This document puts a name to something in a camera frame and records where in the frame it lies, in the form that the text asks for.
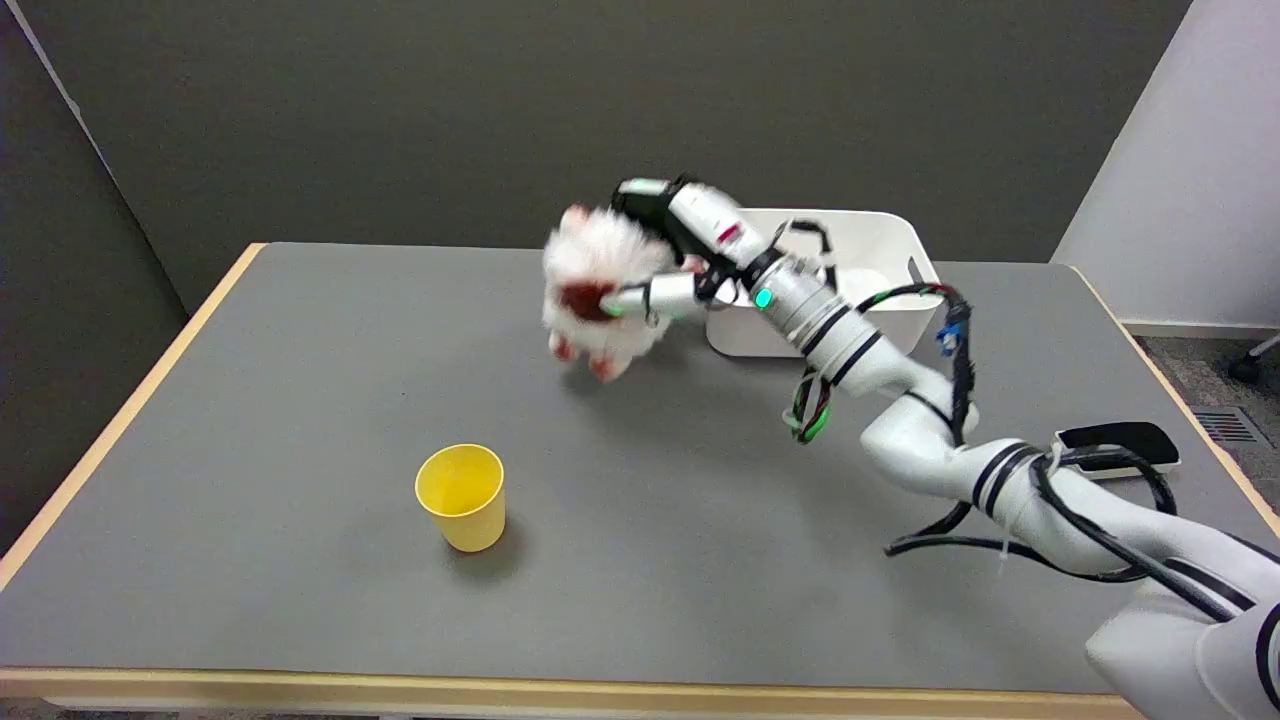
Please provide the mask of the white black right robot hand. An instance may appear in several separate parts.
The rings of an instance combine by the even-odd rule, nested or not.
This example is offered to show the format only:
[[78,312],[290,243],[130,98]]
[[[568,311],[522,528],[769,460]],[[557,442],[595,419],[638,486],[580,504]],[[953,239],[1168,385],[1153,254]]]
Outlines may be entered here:
[[755,288],[783,256],[728,195],[685,177],[623,181],[612,193],[611,210],[667,242],[677,263],[700,258],[705,268],[620,286],[599,302],[609,316],[641,316],[650,325],[678,316],[713,304],[723,284]]

